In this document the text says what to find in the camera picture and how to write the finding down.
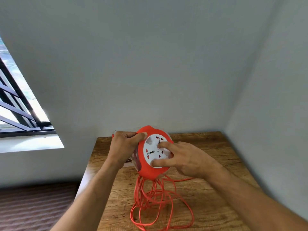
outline wooden tabletop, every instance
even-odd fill
[[[175,142],[188,142],[199,147],[233,174],[252,186],[259,188],[252,175],[221,132],[171,134],[171,138]],[[77,194],[83,191],[89,180],[104,163],[109,151],[110,142],[111,137],[97,139]],[[184,178],[175,169],[171,169],[168,172],[168,176],[175,180]],[[133,192],[137,177],[138,173],[134,167],[124,167],[118,172],[98,230],[139,230],[129,218],[134,203]],[[182,195],[192,208],[195,217],[194,224],[185,230],[249,230],[236,212],[204,180],[193,179],[177,182],[176,187],[177,192]],[[166,185],[166,188],[171,189],[172,185]],[[149,189],[150,183],[145,186],[145,190]],[[153,225],[151,230],[159,230],[166,226],[170,209],[171,206],[164,208],[159,220]],[[134,213],[136,219],[138,217],[137,212],[136,209],[136,213]],[[142,213],[142,222],[152,222],[156,214],[157,210],[155,209]],[[191,215],[187,207],[179,199],[175,199],[171,224],[184,225],[189,223],[190,220]]]

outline person's left hand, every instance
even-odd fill
[[[147,136],[147,132],[136,134],[136,132],[117,131],[111,141],[107,160],[116,164],[120,169],[133,154],[138,143],[145,140]]]

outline brown tiled floor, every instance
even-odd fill
[[[78,183],[0,190],[0,231],[47,231],[74,201]]]

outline person's left arm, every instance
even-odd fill
[[[116,132],[105,163],[51,231],[96,231],[118,170],[146,137],[145,132]]]

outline tangled red cord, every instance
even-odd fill
[[[146,231],[146,229],[145,229],[146,226],[153,225],[157,221],[159,214],[160,214],[160,211],[163,209],[163,207],[167,203],[170,203],[170,202],[171,202],[171,213],[170,213],[169,221],[168,221],[167,226],[164,227],[163,229],[161,229],[161,231],[169,230],[169,229],[185,229],[185,228],[190,227],[194,222],[193,211],[188,206],[187,202],[179,194],[176,193],[176,186],[175,186],[175,182],[187,181],[187,180],[191,180],[192,178],[186,178],[186,179],[182,179],[182,180],[173,180],[168,176],[164,176],[164,177],[165,178],[156,179],[156,180],[152,181],[152,189],[148,192],[145,192],[143,190],[144,182],[146,181],[146,179],[143,178],[140,175],[137,178],[137,182],[136,182],[136,186],[135,186],[135,192],[134,192],[135,203],[134,203],[134,205],[131,209],[130,218],[131,218],[131,221],[139,229],[141,229],[143,231]],[[165,190],[164,181],[172,182],[172,184],[174,186],[174,191]],[[175,197],[181,199],[183,201],[183,203],[185,203],[185,205],[190,210],[190,213],[192,215],[192,221],[188,225],[179,225],[179,226],[171,226],[170,225],[171,218],[172,218],[172,215],[173,215],[173,198],[175,198]],[[143,224],[141,222],[141,211],[149,209],[154,205],[159,205],[159,210],[158,210],[158,214],[157,214],[156,219],[152,223]],[[139,208],[139,223],[135,222],[134,217],[133,217],[133,211],[135,210],[135,208]]]

